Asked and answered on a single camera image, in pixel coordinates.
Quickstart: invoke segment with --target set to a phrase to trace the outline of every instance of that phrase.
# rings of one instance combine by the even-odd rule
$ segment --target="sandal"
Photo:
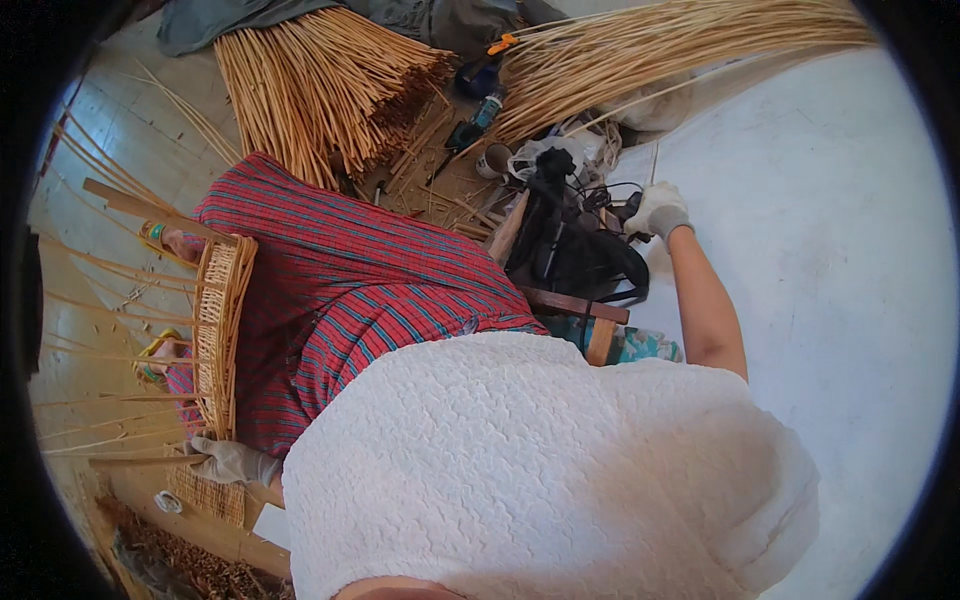
[[[140,231],[136,233],[136,236],[140,239],[141,244],[162,256],[166,256],[182,267],[186,267],[187,269],[199,268],[199,262],[190,262],[188,260],[184,260],[177,256],[177,253],[174,252],[172,248],[169,246],[164,246],[163,242],[160,241],[160,236],[162,235],[164,228],[166,228],[166,226],[162,223],[144,221],[143,225],[140,226]]]
[[[163,342],[165,342],[168,338],[173,338],[175,340],[183,339],[176,329],[173,327],[167,327],[160,332],[159,337],[154,339],[149,346],[140,352],[139,356],[153,356],[156,351],[163,346]],[[147,363],[133,361],[133,374],[136,375],[136,378],[143,383],[154,383],[162,386],[167,382],[167,376],[165,374],[153,372],[150,369],[150,365]]]

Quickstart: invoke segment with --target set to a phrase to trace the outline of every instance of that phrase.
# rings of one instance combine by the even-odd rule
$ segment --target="white glove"
[[[638,231],[658,235],[665,243],[670,232],[681,225],[693,229],[686,213],[686,203],[676,185],[661,181],[656,185],[648,185],[643,190],[640,207],[636,214],[623,224],[623,232],[627,235]]]
[[[184,443],[184,450],[187,454],[195,453],[190,450],[209,454],[210,458],[194,465],[193,470],[201,477],[217,483],[259,481],[264,486],[270,487],[270,480],[282,465],[282,462],[276,458],[257,452],[239,442],[214,442],[201,436],[194,436],[190,445]]]

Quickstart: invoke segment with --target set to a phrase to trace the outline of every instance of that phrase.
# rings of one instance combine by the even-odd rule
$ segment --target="red plaid sarong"
[[[304,183],[260,153],[216,180],[193,217],[259,244],[240,319],[236,434],[276,457],[386,352],[473,331],[548,333],[466,237]],[[167,380],[193,392],[187,365]]]

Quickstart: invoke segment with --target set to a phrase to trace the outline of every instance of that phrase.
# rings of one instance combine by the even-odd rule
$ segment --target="white wall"
[[[643,182],[647,151],[612,181]],[[810,62],[666,136],[656,179],[680,187],[736,305],[756,403],[823,478],[820,537],[765,597],[853,597],[917,500],[953,380],[953,226],[913,99],[880,50]],[[631,325],[679,340],[669,258],[642,252]]]

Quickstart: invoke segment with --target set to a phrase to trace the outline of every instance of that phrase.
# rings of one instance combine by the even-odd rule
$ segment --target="woven mat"
[[[164,449],[166,456],[180,456],[174,446]],[[167,489],[177,498],[234,527],[243,527],[244,499],[247,491],[241,483],[220,484],[204,479],[188,465],[168,467]]]

